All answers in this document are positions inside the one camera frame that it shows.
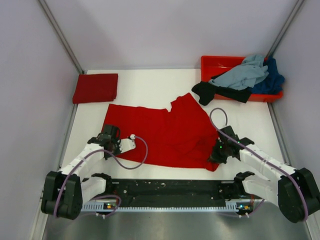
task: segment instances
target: crumpled red fabric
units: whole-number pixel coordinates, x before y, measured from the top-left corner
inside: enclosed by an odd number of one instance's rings
[[[174,168],[204,168],[215,171],[218,164],[208,162],[218,138],[208,114],[190,93],[171,102],[171,111],[110,104],[104,124],[120,128],[120,137],[135,134],[149,148],[145,161]],[[119,155],[120,158],[141,162],[146,154],[142,141],[136,148]]]

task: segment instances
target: folded red cloth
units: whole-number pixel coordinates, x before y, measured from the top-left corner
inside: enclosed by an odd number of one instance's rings
[[[74,104],[111,102],[117,96],[118,74],[80,74]]]
[[[150,109],[110,104],[104,124],[120,128],[121,138],[131,134],[148,144],[147,164],[176,168],[205,168],[215,171],[218,164],[208,162],[218,138],[208,114],[190,93],[178,97],[167,109]],[[119,157],[141,162],[146,148],[136,140],[136,149]]]

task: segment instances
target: white tabletop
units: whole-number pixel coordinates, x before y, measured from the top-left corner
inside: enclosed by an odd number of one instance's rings
[[[118,73],[117,97],[113,102],[78,105],[63,167],[83,150],[91,137],[101,131],[109,104],[170,110],[171,102],[186,93],[191,93],[197,101],[199,100],[199,97],[191,92],[191,88],[201,79],[199,69],[90,70],[87,74],[102,73]],[[229,125],[239,138],[250,138],[267,154],[283,162],[267,103],[213,100],[207,106],[202,106],[207,113],[216,107],[223,108],[227,112]],[[221,112],[215,112],[212,119],[218,127],[224,126],[225,117]],[[124,159],[120,161],[128,167],[137,165],[134,161]],[[255,172],[250,166],[231,157],[227,160],[227,164],[221,164],[214,172],[206,169],[173,168],[151,164],[144,164],[135,170],[126,170],[112,158],[108,159],[103,169],[98,171],[112,178],[187,180],[232,180],[239,172]]]

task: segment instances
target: blue cloth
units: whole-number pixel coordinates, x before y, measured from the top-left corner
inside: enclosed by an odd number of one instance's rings
[[[268,66],[264,66],[264,56],[255,54],[246,57],[242,64],[235,66],[209,83],[217,87],[243,90],[253,88],[268,76]]]
[[[269,75],[266,79],[251,89],[253,94],[278,94],[282,91],[281,85],[285,82],[284,76],[279,74],[276,60],[269,57],[265,63],[268,66]]]

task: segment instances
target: black cloth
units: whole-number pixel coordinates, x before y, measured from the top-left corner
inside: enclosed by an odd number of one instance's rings
[[[247,88],[244,90],[235,90],[228,87],[215,86],[205,81],[201,81],[194,85],[192,92],[199,95],[199,103],[203,106],[207,106],[214,99],[215,94],[219,94],[241,103],[246,103],[251,96],[251,91]]]

